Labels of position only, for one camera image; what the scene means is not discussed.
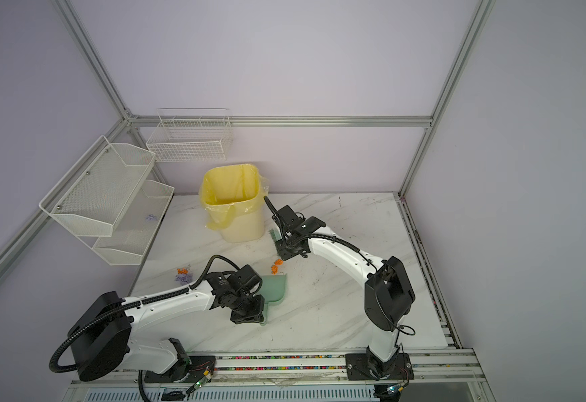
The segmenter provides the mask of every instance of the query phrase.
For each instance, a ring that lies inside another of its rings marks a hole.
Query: purple crumpled paper
[[[178,273],[175,277],[175,282],[181,282],[181,286],[188,285],[192,282],[192,275],[189,273]]]

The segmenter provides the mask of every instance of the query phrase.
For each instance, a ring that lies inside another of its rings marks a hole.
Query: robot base
[[[188,375],[181,383],[195,383],[199,381],[201,377],[203,377],[203,372],[206,371],[206,369],[209,369],[210,372],[214,372],[214,365],[217,363],[217,358],[215,356],[188,357],[190,358],[190,364],[188,365],[188,367],[195,368],[196,370],[188,370]],[[145,373],[144,383],[146,384],[158,384],[169,382],[171,381],[166,378],[165,374],[156,374],[151,371],[147,371]]]
[[[380,362],[373,354],[349,353],[345,355],[346,374],[349,380],[413,380],[413,367],[407,353],[396,353],[386,363]],[[371,373],[375,367],[379,378]]]

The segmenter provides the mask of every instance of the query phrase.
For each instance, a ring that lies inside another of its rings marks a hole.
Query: yellow trash bin
[[[255,165],[221,166],[204,176],[199,198],[208,211],[207,228],[219,230],[229,243],[256,240],[264,235],[262,205],[268,181]]]

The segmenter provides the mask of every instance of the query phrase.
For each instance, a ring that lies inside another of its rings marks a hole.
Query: white wire basket
[[[174,187],[144,181],[112,236],[99,237],[92,250],[110,265],[141,264],[174,192]]]
[[[233,143],[228,109],[157,109],[147,148],[160,162],[226,160]]]
[[[53,206],[49,216],[74,236],[112,236],[154,166],[155,155],[104,137],[101,153]]]

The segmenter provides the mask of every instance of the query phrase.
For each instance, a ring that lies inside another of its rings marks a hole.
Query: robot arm
[[[236,271],[211,272],[215,259],[231,263]],[[153,340],[146,329],[187,313],[228,307],[235,324],[262,322],[264,298],[255,294],[261,277],[250,265],[239,269],[232,261],[214,255],[192,285],[141,297],[119,298],[102,294],[72,326],[68,341],[50,360],[55,373],[77,370],[81,381],[92,381],[115,369],[151,371],[159,382],[179,382],[188,373],[189,357],[179,340]],[[102,317],[117,313],[108,320]],[[72,348],[75,365],[59,366],[60,355]]]
[[[396,341],[403,328],[399,322],[416,300],[402,262],[363,252],[316,217],[300,217],[289,205],[276,210],[268,197],[264,198],[282,237],[275,242],[282,260],[307,257],[308,253],[319,255],[364,288],[364,311],[375,325],[367,348],[368,367],[375,379],[388,375],[398,358]]]

